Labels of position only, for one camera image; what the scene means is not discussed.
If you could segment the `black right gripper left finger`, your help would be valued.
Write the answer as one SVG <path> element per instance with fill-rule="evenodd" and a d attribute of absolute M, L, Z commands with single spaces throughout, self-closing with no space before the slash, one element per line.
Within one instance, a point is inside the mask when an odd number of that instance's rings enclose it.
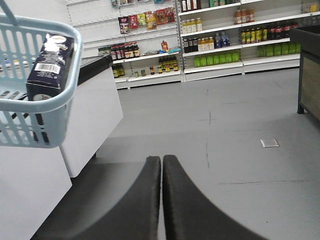
<path fill-rule="evenodd" d="M 156 240 L 161 160 L 89 164 L 36 231 L 37 240 Z"/>

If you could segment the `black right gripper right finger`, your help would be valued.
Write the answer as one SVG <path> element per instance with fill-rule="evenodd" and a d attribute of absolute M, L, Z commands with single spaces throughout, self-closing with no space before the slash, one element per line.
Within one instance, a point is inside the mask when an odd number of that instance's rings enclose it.
<path fill-rule="evenodd" d="M 175 155 L 163 157 L 162 204 L 168 240 L 262 240 L 213 204 Z"/>

